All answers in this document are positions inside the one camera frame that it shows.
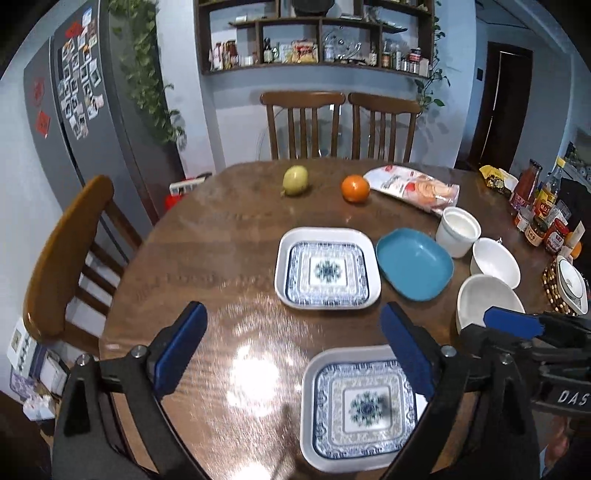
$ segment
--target plastic bag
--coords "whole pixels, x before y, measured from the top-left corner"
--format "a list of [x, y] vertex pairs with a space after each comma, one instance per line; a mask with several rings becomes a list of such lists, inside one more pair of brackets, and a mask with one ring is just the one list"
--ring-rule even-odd
[[375, 168], [363, 177], [372, 190], [439, 216], [446, 207], [455, 206], [460, 196], [459, 185], [448, 185], [420, 171], [398, 165]]

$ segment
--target hanging plant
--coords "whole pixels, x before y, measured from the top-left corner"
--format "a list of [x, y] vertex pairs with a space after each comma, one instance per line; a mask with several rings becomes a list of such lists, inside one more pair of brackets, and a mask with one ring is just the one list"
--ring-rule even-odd
[[[436, 0], [435, 3], [439, 7], [441, 6], [441, 2], [439, 0]], [[439, 26], [439, 18], [435, 17], [434, 20], [435, 22], [433, 22], [433, 31], [435, 32], [435, 39], [433, 43], [433, 62], [431, 64], [431, 74], [426, 81], [418, 79], [415, 79], [414, 81], [414, 83], [417, 85], [417, 102], [421, 107], [421, 113], [418, 114], [418, 116], [421, 116], [424, 112], [427, 112], [431, 105], [436, 105], [439, 107], [445, 106], [445, 103], [443, 103], [441, 99], [433, 98], [433, 83], [442, 82], [445, 80], [447, 82], [447, 86], [451, 86], [447, 75], [443, 74], [443, 68], [439, 66], [440, 59], [437, 42], [445, 37], [445, 32], [442, 31], [441, 27]]]
[[[156, 2], [150, 0], [111, 0], [109, 12], [124, 19], [131, 32], [133, 55], [122, 59], [121, 68], [129, 85], [129, 96], [153, 122], [155, 136], [164, 143], [176, 142], [184, 136], [184, 129], [173, 125], [171, 117], [178, 110], [169, 110], [164, 92], [174, 89], [171, 83], [163, 84], [157, 67], [158, 39], [156, 35]], [[119, 38], [121, 27], [113, 27]]]

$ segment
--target wooden chair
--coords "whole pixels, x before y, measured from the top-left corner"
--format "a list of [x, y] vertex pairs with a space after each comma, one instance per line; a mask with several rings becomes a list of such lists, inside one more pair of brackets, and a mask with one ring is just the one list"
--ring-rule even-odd
[[[269, 141], [271, 142], [271, 157], [279, 159], [277, 146], [277, 131], [275, 130], [275, 115], [273, 107], [287, 108], [287, 122], [289, 130], [290, 159], [308, 158], [308, 139], [306, 125], [306, 109], [312, 108], [312, 157], [317, 156], [318, 146], [318, 109], [326, 105], [334, 105], [332, 134], [330, 141], [330, 156], [337, 155], [337, 141], [339, 139], [340, 105], [345, 102], [344, 94], [340, 92], [265, 92], [261, 95], [261, 103], [267, 106], [267, 121], [269, 123]], [[296, 129], [294, 127], [294, 108], [300, 109], [300, 156], [296, 157]]]
[[374, 158], [375, 153], [375, 114], [379, 116], [379, 145], [378, 160], [384, 160], [386, 144], [386, 115], [390, 114], [390, 146], [388, 151], [388, 162], [394, 162], [394, 151], [396, 146], [396, 116], [401, 113], [410, 113], [408, 124], [407, 144], [404, 151], [403, 163], [410, 159], [410, 152], [413, 147], [414, 130], [417, 122], [417, 115], [421, 112], [417, 102], [403, 100], [400, 98], [370, 95], [368, 93], [353, 92], [349, 94], [349, 103], [353, 105], [353, 147], [351, 158], [358, 160], [361, 154], [361, 119], [360, 108], [369, 110], [369, 145], [368, 158]]
[[63, 340], [99, 355], [97, 337], [66, 321], [66, 306], [77, 297], [106, 316], [109, 307], [78, 285], [80, 275], [113, 296], [116, 288], [86, 265], [90, 252], [121, 277], [124, 268], [95, 243], [96, 229], [105, 212], [129, 245], [137, 250], [141, 237], [113, 202], [115, 189], [105, 176], [95, 177], [64, 212], [43, 248], [33, 270], [23, 304], [22, 317], [29, 334], [38, 342]]

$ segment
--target blue dish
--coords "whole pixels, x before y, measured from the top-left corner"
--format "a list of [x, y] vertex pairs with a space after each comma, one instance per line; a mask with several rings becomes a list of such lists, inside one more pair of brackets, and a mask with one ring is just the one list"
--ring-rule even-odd
[[453, 260], [431, 237], [410, 228], [383, 236], [375, 247], [380, 270], [397, 292], [415, 301], [432, 300], [453, 276]]

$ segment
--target wooden dining table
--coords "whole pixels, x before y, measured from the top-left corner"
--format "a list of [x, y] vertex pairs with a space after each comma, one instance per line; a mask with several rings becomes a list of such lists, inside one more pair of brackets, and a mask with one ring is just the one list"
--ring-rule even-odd
[[[320, 473], [303, 459], [299, 446], [301, 382], [306, 365], [335, 347], [383, 345], [379, 312], [389, 301], [444, 344], [457, 345], [456, 300], [470, 276], [471, 254], [454, 260], [453, 278], [435, 299], [414, 302], [382, 279], [380, 299], [363, 310], [295, 310], [274, 290], [281, 237], [300, 226], [341, 227], [365, 233], [375, 244], [397, 228], [434, 237], [435, 215], [378, 192], [366, 203], [343, 200], [347, 175], [365, 174], [378, 161], [320, 158], [297, 161], [309, 171], [310, 188], [282, 197], [283, 175], [293, 162], [238, 164], [199, 186], [156, 225], [125, 271], [101, 338], [103, 359], [149, 345], [172, 324], [188, 302], [202, 302], [207, 332], [176, 391], [162, 401], [180, 438], [214, 480], [308, 478]], [[478, 173], [410, 165], [460, 185], [458, 206], [472, 213], [482, 236], [502, 238], [521, 269], [515, 290], [525, 311], [550, 305], [541, 284], [550, 261], [517, 230], [507, 198], [487, 188]], [[459, 454], [476, 396], [466, 394], [436, 469]], [[136, 460], [154, 468], [122, 395], [119, 417]], [[382, 470], [345, 475], [377, 479]]]

